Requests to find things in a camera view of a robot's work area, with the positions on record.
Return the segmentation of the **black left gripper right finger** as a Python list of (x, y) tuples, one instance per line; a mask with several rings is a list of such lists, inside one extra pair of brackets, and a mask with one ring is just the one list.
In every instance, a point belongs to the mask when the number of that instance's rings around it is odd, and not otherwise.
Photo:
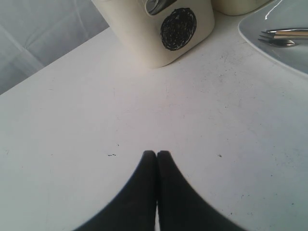
[(187, 182), (171, 153), (157, 154), (158, 215), (162, 231), (242, 231), (209, 205)]

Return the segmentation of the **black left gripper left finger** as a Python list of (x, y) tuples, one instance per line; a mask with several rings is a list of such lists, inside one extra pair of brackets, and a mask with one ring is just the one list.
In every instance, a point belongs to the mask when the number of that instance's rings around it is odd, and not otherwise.
[(154, 231), (157, 159), (145, 151), (134, 173), (115, 198), (77, 231)]

